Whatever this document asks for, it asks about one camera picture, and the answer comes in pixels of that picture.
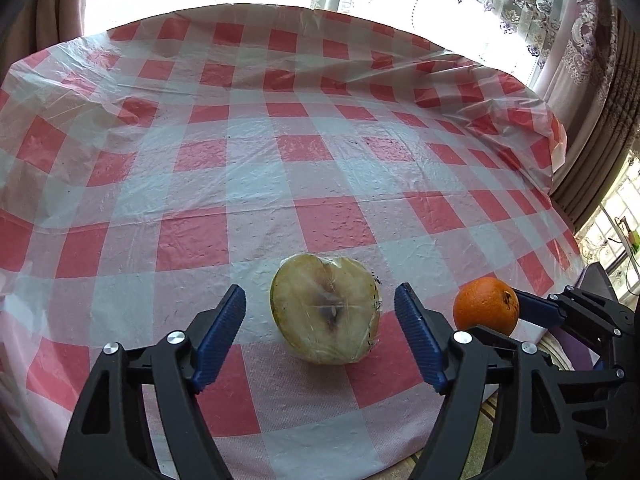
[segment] halved apple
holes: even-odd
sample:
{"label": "halved apple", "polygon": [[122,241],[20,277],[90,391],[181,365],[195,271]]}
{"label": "halved apple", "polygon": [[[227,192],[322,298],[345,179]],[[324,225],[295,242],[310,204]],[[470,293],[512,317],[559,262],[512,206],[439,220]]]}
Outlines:
{"label": "halved apple", "polygon": [[270,301],[284,339],[306,361],[355,363],[375,342],[378,286],[351,258],[296,254],[284,260],[271,282]]}

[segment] red and white checkered tablecloth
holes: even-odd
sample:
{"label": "red and white checkered tablecloth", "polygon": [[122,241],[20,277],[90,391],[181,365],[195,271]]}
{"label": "red and white checkered tablecloth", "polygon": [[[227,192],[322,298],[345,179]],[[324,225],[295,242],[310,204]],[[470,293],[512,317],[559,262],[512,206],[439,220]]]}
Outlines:
{"label": "red and white checkered tablecloth", "polygon": [[[393,313],[399,283],[452,321],[480,276],[537,294],[578,276],[546,195],[563,138],[513,77],[324,11],[205,7],[35,54],[0,91],[0,398],[55,465],[106,342],[153,344],[238,283],[246,319],[199,396],[234,477],[373,474],[424,445],[441,403]],[[301,251],[382,280],[361,362],[284,347],[268,291]]]}

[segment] plastic table cover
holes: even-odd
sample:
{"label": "plastic table cover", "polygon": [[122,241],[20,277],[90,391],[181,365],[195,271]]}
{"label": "plastic table cover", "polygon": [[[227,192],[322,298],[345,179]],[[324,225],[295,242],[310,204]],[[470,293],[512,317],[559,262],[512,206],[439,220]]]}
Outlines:
{"label": "plastic table cover", "polygon": [[[238,283],[246,319],[199,396],[234,477],[373,474],[425,444],[442,402],[393,313],[399,283],[452,322],[480,276],[546,294],[580,273],[546,195],[563,141],[513,77],[319,10],[204,7],[34,54],[0,91],[1,400],[55,466],[102,346],[154,344]],[[268,291],[301,251],[382,281],[361,362],[284,346]]]}

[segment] blue gripper pad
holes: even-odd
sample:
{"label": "blue gripper pad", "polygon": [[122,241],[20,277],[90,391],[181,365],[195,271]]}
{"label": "blue gripper pad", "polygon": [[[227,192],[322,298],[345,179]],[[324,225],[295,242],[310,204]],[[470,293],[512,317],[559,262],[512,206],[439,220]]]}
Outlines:
{"label": "blue gripper pad", "polygon": [[196,367],[191,384],[197,394],[216,381],[246,313],[246,296],[237,285],[229,289],[223,302],[218,305],[218,315],[196,350]]}
{"label": "blue gripper pad", "polygon": [[563,312],[551,300],[514,290],[520,305],[520,318],[543,328],[555,328],[564,323]]}
{"label": "blue gripper pad", "polygon": [[394,303],[396,317],[414,354],[415,363],[426,383],[431,384],[439,394],[446,388],[448,381],[444,374],[444,359],[440,344],[431,333],[427,323],[416,305],[416,299],[410,287],[403,283],[396,288]]}

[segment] orange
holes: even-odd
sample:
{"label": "orange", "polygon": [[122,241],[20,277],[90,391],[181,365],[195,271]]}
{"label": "orange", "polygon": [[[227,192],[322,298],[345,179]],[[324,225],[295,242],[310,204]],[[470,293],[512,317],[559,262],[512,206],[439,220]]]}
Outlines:
{"label": "orange", "polygon": [[453,303],[458,330],[484,325],[504,335],[516,328],[520,305],[513,289],[498,278],[478,278],[460,289]]}

